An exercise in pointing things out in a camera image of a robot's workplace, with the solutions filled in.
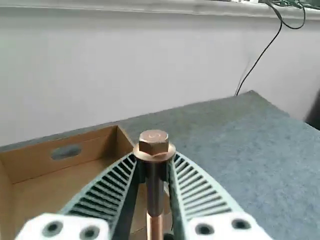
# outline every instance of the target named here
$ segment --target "window sill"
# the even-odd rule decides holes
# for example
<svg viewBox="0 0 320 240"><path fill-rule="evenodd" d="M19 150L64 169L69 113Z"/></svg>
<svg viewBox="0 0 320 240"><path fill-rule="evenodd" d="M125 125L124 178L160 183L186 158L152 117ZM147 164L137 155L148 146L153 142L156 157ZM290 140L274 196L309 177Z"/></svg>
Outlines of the window sill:
<svg viewBox="0 0 320 240"><path fill-rule="evenodd" d="M51 8L109 12L168 13L276 18L266 4L209 0L0 0L0 8ZM284 19L302 19L295 7L276 7ZM320 10L306 8L307 20L320 20Z"/></svg>

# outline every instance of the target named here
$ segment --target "copper bolt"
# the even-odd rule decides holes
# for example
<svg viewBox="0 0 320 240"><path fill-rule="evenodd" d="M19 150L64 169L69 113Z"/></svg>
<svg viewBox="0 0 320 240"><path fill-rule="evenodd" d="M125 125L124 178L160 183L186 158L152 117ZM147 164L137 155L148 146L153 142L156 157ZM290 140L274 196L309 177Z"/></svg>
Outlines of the copper bolt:
<svg viewBox="0 0 320 240"><path fill-rule="evenodd" d="M164 214L159 216L150 216L146 213L146 235L147 240L163 240L164 239Z"/></svg>
<svg viewBox="0 0 320 240"><path fill-rule="evenodd" d="M147 188L147 240L163 240L164 176L166 161L176 153L165 131L147 130L140 134L133 148L137 159L144 162Z"/></svg>

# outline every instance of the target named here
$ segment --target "gray carpet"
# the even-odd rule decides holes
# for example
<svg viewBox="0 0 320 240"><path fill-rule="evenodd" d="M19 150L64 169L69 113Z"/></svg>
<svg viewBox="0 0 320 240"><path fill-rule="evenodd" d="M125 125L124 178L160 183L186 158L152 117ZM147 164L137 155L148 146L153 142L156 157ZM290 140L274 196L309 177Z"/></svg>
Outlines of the gray carpet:
<svg viewBox="0 0 320 240"><path fill-rule="evenodd" d="M161 129L177 150L212 175L276 240L320 239L320 132L257 93L1 147L0 151L121 125L136 141Z"/></svg>

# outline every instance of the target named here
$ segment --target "cardboard box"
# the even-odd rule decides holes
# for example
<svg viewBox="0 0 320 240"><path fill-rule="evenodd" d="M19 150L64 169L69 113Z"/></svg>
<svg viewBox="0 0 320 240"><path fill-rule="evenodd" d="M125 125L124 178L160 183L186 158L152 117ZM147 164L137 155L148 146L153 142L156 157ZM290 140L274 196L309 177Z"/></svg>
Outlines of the cardboard box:
<svg viewBox="0 0 320 240"><path fill-rule="evenodd" d="M64 158L57 149L73 146ZM0 235L13 240L24 223L42 213L56 213L102 170L132 151L132 141L118 126L0 152ZM166 195L165 230L172 223ZM146 239L146 186L139 186L131 240Z"/></svg>

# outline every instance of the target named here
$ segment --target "hex bolt head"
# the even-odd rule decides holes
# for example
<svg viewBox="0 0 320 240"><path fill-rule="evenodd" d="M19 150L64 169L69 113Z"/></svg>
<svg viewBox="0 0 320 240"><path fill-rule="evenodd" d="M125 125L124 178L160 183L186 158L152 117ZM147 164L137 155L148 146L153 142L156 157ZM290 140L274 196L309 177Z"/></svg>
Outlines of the hex bolt head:
<svg viewBox="0 0 320 240"><path fill-rule="evenodd" d="M139 150L151 156L167 153L169 135L161 130L147 130L140 134Z"/></svg>

